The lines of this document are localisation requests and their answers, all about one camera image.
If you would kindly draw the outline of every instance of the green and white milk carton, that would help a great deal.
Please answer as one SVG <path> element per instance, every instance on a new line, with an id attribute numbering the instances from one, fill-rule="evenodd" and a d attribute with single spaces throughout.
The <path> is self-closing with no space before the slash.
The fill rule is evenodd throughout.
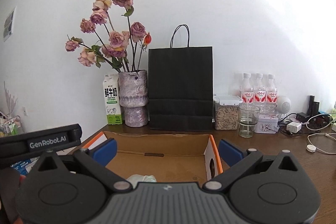
<path id="1" fill-rule="evenodd" d="M 123 123 L 119 104 L 118 78 L 118 74 L 105 75 L 103 82 L 105 109 L 108 124 Z"/>

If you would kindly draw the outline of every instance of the table surface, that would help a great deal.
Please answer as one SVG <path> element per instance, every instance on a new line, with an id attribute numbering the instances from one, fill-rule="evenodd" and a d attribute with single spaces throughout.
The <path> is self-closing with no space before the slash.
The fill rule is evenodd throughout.
<path id="1" fill-rule="evenodd" d="M 252 138 L 242 138 L 236 131 L 212 132 L 179 132 L 151 130 L 148 126 L 131 128 L 122 125 L 106 125 L 88 138 L 84 145 L 101 131 L 111 131 L 129 134 L 212 134 L 216 145 L 221 139 L 226 139 L 242 149 L 256 148 L 265 155 L 277 155 L 281 150 L 290 150 L 304 167 L 321 195 L 321 206 L 314 224 L 336 224 L 336 155 L 325 155 L 319 152 L 310 153 L 306 150 L 307 135 L 288 137 L 277 134 L 254 134 Z M 311 137 L 312 143 L 324 151 L 336 151 L 336 142 L 325 137 Z M 222 162 L 223 170 L 228 166 Z"/>

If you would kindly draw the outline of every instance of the white charger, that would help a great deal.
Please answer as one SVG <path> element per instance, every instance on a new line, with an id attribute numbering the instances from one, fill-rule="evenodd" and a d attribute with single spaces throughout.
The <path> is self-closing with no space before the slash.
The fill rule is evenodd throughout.
<path id="1" fill-rule="evenodd" d="M 290 122 L 286 127 L 286 130 L 292 133 L 297 133 L 300 129 L 301 123 L 299 122 Z"/>

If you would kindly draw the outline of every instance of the red and white label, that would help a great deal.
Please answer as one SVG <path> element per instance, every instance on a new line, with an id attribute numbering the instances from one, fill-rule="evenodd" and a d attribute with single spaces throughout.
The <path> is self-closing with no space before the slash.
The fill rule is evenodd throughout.
<path id="1" fill-rule="evenodd" d="M 278 92 L 277 91 L 269 91 L 267 93 L 267 101 L 270 103 L 276 103 L 278 98 Z"/>
<path id="2" fill-rule="evenodd" d="M 252 103 L 254 98 L 254 92 L 244 91 L 242 97 L 244 103 Z"/>
<path id="3" fill-rule="evenodd" d="M 266 100 L 266 91 L 259 90 L 254 94 L 255 102 L 264 102 Z"/>

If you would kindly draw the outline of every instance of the wall switch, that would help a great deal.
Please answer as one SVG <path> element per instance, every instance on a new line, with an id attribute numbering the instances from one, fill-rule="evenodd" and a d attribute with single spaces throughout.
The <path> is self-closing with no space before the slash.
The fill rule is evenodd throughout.
<path id="1" fill-rule="evenodd" d="M 27 108 L 25 106 L 22 107 L 24 116 L 28 116 Z"/>

